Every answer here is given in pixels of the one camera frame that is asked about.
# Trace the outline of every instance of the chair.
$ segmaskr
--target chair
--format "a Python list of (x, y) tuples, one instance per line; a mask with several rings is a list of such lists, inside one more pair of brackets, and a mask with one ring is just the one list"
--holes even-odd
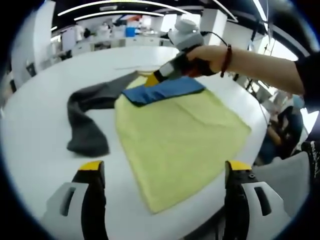
[(285, 160), (276, 157), (272, 163), (252, 168), (259, 181), (266, 182), (283, 199), (284, 209), (294, 217), (309, 193), (308, 154), (300, 152)]

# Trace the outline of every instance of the gray cloth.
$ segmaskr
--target gray cloth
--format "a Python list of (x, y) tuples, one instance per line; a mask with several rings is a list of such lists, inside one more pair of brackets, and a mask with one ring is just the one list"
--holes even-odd
[(72, 129), (72, 139), (67, 145), (69, 151), (88, 157), (109, 153), (106, 136), (85, 112), (91, 109), (113, 109), (121, 92), (138, 76), (135, 71), (110, 82), (82, 88), (70, 96), (67, 103)]
[(294, 217), (310, 191), (308, 154), (300, 152), (287, 159), (275, 159), (264, 166), (253, 167), (257, 179), (266, 182), (283, 199), (284, 209)]

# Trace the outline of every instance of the round white table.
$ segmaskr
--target round white table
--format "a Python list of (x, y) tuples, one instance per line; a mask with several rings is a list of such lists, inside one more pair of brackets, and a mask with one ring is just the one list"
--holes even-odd
[[(82, 164), (93, 161), (67, 150), (69, 96), (137, 69), (155, 70), (177, 52), (171, 47), (135, 46), (85, 53), (40, 72), (9, 99), (1, 122), (3, 153), (10, 179), (32, 216), (39, 220), (49, 197), (63, 183), (71, 182)], [(222, 79), (217, 74), (198, 81), (251, 127), (235, 159), (252, 164), (267, 129), (258, 101), (228, 76)], [(119, 141), (115, 110), (91, 110), (88, 115), (105, 133), (110, 147), (109, 155), (97, 158), (105, 166), (105, 225), (110, 240), (178, 240), (224, 205), (222, 173), (192, 197), (151, 214)]]

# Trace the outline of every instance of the blue cloth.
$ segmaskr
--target blue cloth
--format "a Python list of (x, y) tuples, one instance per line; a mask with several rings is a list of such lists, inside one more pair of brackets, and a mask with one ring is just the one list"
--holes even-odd
[(136, 36), (136, 28), (135, 27), (127, 27), (125, 29), (126, 37), (135, 37)]
[(302, 109), (304, 107), (305, 103), (300, 96), (293, 95), (292, 98), (294, 107), (296, 107), (297, 109)]
[(164, 99), (200, 93), (205, 86), (195, 79), (183, 76), (176, 80), (166, 80), (155, 86), (137, 86), (122, 93), (134, 105), (141, 107)]
[(258, 155), (264, 164), (270, 164), (272, 160), (277, 156), (277, 146), (274, 144), (274, 142), (268, 134), (266, 134), (264, 137)]

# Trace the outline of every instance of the ceiling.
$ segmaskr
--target ceiling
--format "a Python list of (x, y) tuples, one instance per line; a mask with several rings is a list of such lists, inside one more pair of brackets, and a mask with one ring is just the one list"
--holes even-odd
[[(268, 9), (268, 19), (269, 22), (273, 23), (273, 25), (279, 27), (284, 30), (294, 39), (296, 39), (308, 52), (318, 51), (319, 45), (316, 39), (316, 35), (313, 34), (312, 29), (316, 32), (319, 28), (317, 25), (313, 25), (312, 28), (309, 27), (308, 23), (302, 17), (302, 13), (298, 13), (294, 4), (289, 2), (288, 0), (259, 0), (261, 6), (265, 13)], [(66, 13), (64, 15), (58, 16), (58, 13), (68, 10), (70, 8), (80, 6), (83, 4), (88, 4), (92, 2), (97, 2), (95, 0), (56, 0), (56, 7), (53, 17), (52, 26), (58, 26), (58, 28), (63, 28), (68, 25), (74, 24), (74, 18), (81, 17), (88, 14), (94, 14), (100, 12), (100, 7), (104, 6), (114, 6), (117, 5), (116, 10), (135, 10), (135, 11), (147, 11), (154, 12), (163, 7), (150, 5), (150, 4), (141, 4), (141, 3), (130, 3), (130, 2), (122, 2), (122, 3), (105, 3), (98, 4), (93, 6), (84, 7), (81, 9), (74, 10), (72, 12)], [(206, 8), (212, 9), (221, 9), (219, 5), (217, 5), (213, 0), (153, 0), (153, 2), (170, 5), (173, 7), (180, 6), (203, 6)], [(253, 2), (253, 0), (219, 0), (229, 11), (231, 11), (239, 20), (240, 25), (243, 25), (250, 29), (255, 29), (257, 26), (256, 19), (261, 20), (259, 12)], [(304, 0), (304, 3), (301, 1), (297, 1), (297, 9), (300, 10), (307, 7), (305, 10), (308, 10), (308, 6), (306, 6), (309, 0)], [(188, 9), (188, 12), (198, 13), (200, 14), (200, 10), (192, 10)], [(171, 11), (170, 13), (181, 14), (180, 12)], [(309, 18), (309, 23), (316, 23), (316, 19), (313, 19), (308, 15), (304, 15), (305, 18)], [(261, 25), (259, 31), (263, 32), (263, 27)], [(283, 37), (277, 35), (276, 33), (273, 36), (280, 42), (285, 45), (288, 45), (289, 48), (292, 48), (289, 42)], [(301, 55), (297, 49), (291, 49), (295, 54)]]

